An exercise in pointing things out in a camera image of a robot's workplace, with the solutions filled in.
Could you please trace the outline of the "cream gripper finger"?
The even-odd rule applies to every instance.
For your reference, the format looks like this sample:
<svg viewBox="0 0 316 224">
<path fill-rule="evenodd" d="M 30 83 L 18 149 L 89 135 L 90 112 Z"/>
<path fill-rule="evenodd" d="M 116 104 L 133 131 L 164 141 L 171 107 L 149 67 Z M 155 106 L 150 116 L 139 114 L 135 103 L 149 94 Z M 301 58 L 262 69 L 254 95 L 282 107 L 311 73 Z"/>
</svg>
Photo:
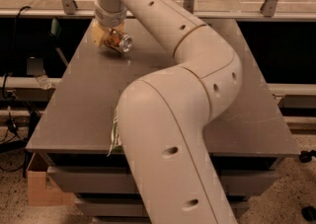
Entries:
<svg viewBox="0 0 316 224">
<path fill-rule="evenodd" d="M 92 40 L 97 47 L 109 46 L 109 35 L 111 29 L 104 27 L 98 20 L 92 21 Z"/>
</svg>

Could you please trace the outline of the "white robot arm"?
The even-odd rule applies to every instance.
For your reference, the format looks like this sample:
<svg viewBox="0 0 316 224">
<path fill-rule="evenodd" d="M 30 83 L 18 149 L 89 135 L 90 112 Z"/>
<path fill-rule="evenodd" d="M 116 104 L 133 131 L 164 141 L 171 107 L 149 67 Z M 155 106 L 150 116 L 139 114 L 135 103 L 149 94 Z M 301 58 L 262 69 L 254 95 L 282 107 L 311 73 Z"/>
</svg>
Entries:
<svg viewBox="0 0 316 224">
<path fill-rule="evenodd" d="M 122 147 L 152 224 L 237 224 L 202 130 L 242 85 L 242 63 L 213 28 L 172 0 L 119 0 L 173 56 L 118 101 Z"/>
</svg>

